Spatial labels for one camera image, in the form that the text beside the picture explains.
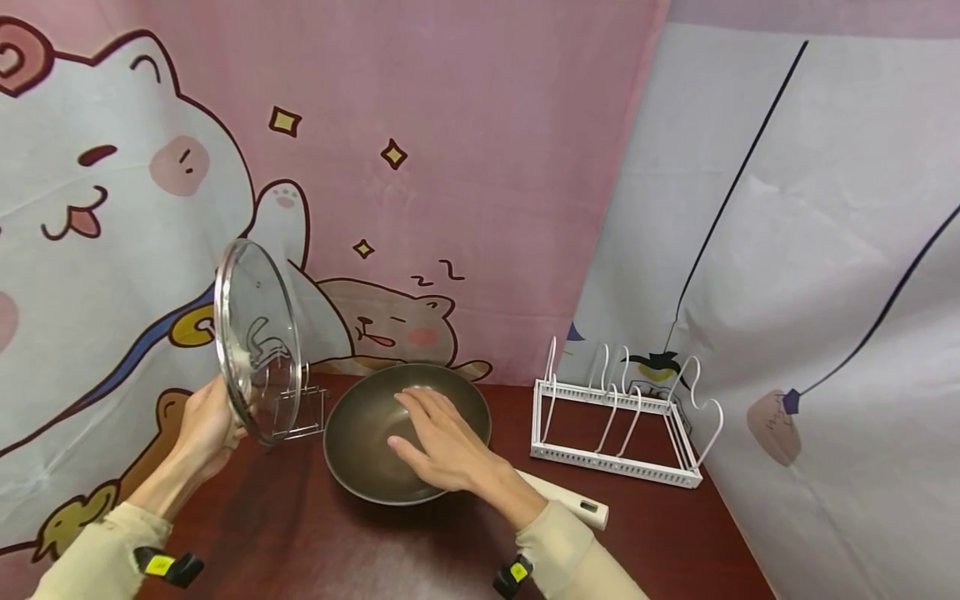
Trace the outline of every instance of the fabric backdrop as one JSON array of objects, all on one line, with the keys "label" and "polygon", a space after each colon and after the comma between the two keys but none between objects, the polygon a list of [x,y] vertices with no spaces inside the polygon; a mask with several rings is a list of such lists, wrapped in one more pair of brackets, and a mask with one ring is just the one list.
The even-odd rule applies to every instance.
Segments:
[{"label": "fabric backdrop", "polygon": [[575,310],[666,7],[0,2],[4,595],[169,449],[217,370],[234,237],[280,259],[332,372],[528,383]]},{"label": "fabric backdrop", "polygon": [[565,345],[652,394],[699,356],[784,599],[960,589],[958,38],[950,0],[676,0]]}]

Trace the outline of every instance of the beige sleeve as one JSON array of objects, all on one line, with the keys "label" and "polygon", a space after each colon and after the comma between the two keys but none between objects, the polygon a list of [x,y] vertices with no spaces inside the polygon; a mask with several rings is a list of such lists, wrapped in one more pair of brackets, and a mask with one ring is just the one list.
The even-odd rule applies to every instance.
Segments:
[{"label": "beige sleeve", "polygon": [[123,503],[87,525],[48,570],[33,600],[131,600],[143,583],[134,548],[162,548],[170,523]]},{"label": "beige sleeve", "polygon": [[559,502],[516,535],[547,600],[647,600],[593,532]]}]

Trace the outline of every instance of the sleeping cartoon cat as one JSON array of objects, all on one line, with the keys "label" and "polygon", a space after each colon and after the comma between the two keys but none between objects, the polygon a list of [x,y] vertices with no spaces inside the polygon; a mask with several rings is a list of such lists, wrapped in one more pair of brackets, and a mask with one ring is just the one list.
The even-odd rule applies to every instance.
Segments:
[{"label": "sleeping cartoon cat", "polygon": [[318,365],[319,372],[366,375],[399,363],[424,362],[450,367],[478,381],[493,369],[483,360],[454,366],[457,337],[448,319],[454,302],[446,296],[415,297],[348,278],[317,285],[340,311],[354,348],[351,359]]}]

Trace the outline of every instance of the white dish rack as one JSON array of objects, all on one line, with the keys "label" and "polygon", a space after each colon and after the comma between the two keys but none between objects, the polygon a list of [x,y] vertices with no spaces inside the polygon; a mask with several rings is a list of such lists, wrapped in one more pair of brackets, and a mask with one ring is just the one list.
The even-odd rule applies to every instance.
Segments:
[{"label": "white dish rack", "polygon": [[[594,388],[593,377],[597,364],[599,363],[600,348],[603,349],[604,365],[603,370],[600,372],[600,386]],[[626,381],[627,370],[630,367],[630,351],[626,346],[621,348],[624,366],[623,373],[620,376],[619,388],[617,388],[616,383],[613,382],[615,366],[612,366],[610,363],[610,347],[606,344],[597,348],[597,352],[593,357],[593,363],[590,366],[587,386],[572,385],[557,381],[557,374],[554,371],[554,362],[557,354],[557,338],[553,338],[550,342],[550,352],[547,356],[546,371],[544,372],[543,379],[538,379],[534,385],[534,415],[533,428],[530,435],[530,456],[557,463],[566,463],[576,467],[594,468],[609,473],[635,477],[637,479],[656,481],[681,488],[689,488],[691,490],[697,488],[704,480],[703,475],[700,473],[700,465],[704,462],[704,459],[713,447],[713,443],[716,442],[717,436],[720,435],[720,431],[723,429],[723,408],[721,408],[720,403],[715,399],[710,399],[710,402],[716,406],[717,410],[717,428],[710,437],[710,441],[706,447],[704,447],[703,453],[698,458],[694,454],[693,446],[690,444],[690,440],[684,429],[684,422],[681,419],[681,411],[679,408],[680,400],[674,392],[677,383],[680,382],[681,377],[687,371],[687,366],[692,362],[696,368],[696,373],[694,374],[693,382],[690,384],[690,404],[697,410],[703,410],[707,407],[707,403],[698,404],[695,395],[697,381],[700,380],[700,361],[696,356],[690,356],[684,361],[684,365],[677,374],[673,385],[670,386],[670,393],[666,399],[647,397],[642,395],[637,385],[633,385],[629,391],[627,390]],[[610,407],[611,411],[610,417],[607,419],[607,427],[604,429],[603,436],[600,438],[600,444],[598,444],[595,449],[582,450],[549,444],[547,442],[547,435],[550,432],[550,421],[553,418],[553,411],[557,400],[563,400],[564,402],[584,402],[586,404]],[[546,424],[544,426],[543,403],[545,401],[549,403],[549,408],[546,412]],[[613,418],[616,416],[618,410],[631,411],[634,413],[633,421],[630,424],[630,429],[619,451],[617,451],[616,454],[605,454],[602,450],[604,444],[607,442],[607,436],[610,433]],[[639,420],[641,414],[661,417],[663,419],[670,442],[673,444],[678,467],[645,463],[623,457],[624,452],[627,450],[627,444],[634,435],[636,422]]]}]

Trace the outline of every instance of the forearm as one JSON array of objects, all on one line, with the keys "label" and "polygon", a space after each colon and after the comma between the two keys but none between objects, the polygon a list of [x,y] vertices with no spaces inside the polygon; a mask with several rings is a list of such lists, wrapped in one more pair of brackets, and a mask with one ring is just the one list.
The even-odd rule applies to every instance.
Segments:
[{"label": "forearm", "polygon": [[34,600],[130,600],[143,575],[134,548],[160,547],[170,536],[170,523],[129,503],[90,523],[63,556],[44,573]]},{"label": "forearm", "polygon": [[514,527],[547,600],[646,600],[593,532],[558,502],[547,502],[505,462],[480,478],[476,492]]},{"label": "forearm", "polygon": [[170,520],[196,490],[196,469],[168,457],[102,521],[86,526],[43,575],[34,600],[130,600],[143,582],[133,550],[163,547]]}]

